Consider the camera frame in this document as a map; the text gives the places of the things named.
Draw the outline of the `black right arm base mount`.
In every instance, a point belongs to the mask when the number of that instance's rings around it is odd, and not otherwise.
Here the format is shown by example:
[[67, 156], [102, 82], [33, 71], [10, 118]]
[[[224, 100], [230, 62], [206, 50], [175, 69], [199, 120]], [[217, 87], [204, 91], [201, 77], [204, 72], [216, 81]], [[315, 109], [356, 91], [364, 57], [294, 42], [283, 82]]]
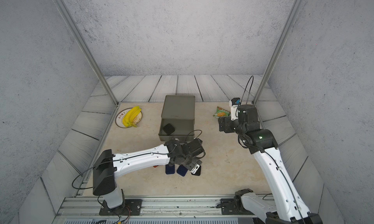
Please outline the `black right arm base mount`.
[[246, 210], [242, 205], [241, 197], [244, 194], [253, 193], [251, 189], [242, 189], [235, 192], [233, 198], [223, 198], [220, 203], [215, 206], [221, 210], [222, 215], [253, 215], [249, 210]]

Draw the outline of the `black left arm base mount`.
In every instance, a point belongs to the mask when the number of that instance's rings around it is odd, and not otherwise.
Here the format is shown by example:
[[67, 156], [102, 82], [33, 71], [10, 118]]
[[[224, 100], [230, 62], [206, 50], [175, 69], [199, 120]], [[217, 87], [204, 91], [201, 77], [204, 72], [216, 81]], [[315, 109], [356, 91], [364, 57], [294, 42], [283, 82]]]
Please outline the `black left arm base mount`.
[[124, 197], [123, 190], [104, 195], [101, 202], [99, 216], [139, 216], [142, 199], [128, 199]]

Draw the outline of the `black brooch box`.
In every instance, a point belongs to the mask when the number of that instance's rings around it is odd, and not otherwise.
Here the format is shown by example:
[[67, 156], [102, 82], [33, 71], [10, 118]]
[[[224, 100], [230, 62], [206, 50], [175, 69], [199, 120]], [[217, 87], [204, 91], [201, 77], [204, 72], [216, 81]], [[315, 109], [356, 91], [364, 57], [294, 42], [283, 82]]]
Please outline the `black brooch box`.
[[172, 124], [168, 123], [163, 126], [163, 132], [166, 135], [172, 135], [175, 132], [175, 127]]
[[201, 175], [201, 171], [202, 171], [202, 167], [200, 166], [200, 167], [195, 171], [195, 173], [191, 172], [191, 174], [194, 175], [194, 176], [200, 176], [200, 175]]

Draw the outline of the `blue brooch box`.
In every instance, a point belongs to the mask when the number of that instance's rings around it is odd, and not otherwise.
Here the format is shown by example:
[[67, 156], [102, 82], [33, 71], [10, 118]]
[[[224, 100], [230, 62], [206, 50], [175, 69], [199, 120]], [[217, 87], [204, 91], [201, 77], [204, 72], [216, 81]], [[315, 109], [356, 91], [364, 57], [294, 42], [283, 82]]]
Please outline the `blue brooch box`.
[[184, 167], [183, 165], [180, 165], [180, 166], [178, 167], [178, 169], [177, 169], [176, 172], [177, 172], [177, 174], [179, 174], [180, 176], [185, 177], [188, 171], [189, 171], [189, 170], [188, 170], [186, 167]]
[[175, 173], [175, 165], [166, 165], [165, 166], [166, 175], [171, 175]]

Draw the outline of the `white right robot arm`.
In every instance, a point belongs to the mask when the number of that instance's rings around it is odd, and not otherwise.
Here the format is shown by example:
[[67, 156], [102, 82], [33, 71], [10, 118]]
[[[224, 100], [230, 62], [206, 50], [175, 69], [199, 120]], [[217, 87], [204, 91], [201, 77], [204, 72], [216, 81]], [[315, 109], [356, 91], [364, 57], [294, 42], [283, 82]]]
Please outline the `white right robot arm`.
[[238, 143], [260, 165], [275, 201], [270, 207], [254, 192], [247, 192], [237, 196], [241, 208], [266, 224], [321, 224], [321, 217], [310, 211], [292, 183], [273, 133], [260, 127], [256, 106], [229, 105], [230, 117], [219, 118], [219, 130], [238, 135]]

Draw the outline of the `black brooch box front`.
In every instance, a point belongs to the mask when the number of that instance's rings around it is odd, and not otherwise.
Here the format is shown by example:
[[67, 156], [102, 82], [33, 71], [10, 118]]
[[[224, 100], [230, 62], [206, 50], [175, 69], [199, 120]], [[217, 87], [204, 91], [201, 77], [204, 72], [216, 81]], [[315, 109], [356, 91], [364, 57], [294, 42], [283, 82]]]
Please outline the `black brooch box front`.
[[202, 167], [200, 166], [200, 167], [195, 171], [195, 173], [191, 172], [191, 174], [194, 175], [194, 176], [200, 176], [200, 175], [201, 175], [201, 171], [202, 171]]

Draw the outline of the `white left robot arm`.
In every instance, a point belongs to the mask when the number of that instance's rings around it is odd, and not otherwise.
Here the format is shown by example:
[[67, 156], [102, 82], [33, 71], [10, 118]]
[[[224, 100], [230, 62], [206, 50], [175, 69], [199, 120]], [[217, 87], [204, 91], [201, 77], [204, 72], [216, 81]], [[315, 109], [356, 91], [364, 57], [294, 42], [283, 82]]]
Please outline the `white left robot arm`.
[[93, 165], [93, 195], [102, 196], [109, 209], [124, 204], [123, 193], [117, 179], [128, 173], [152, 166], [180, 165], [195, 174], [206, 155], [202, 140], [189, 143], [172, 139], [154, 148], [133, 153], [103, 151]]

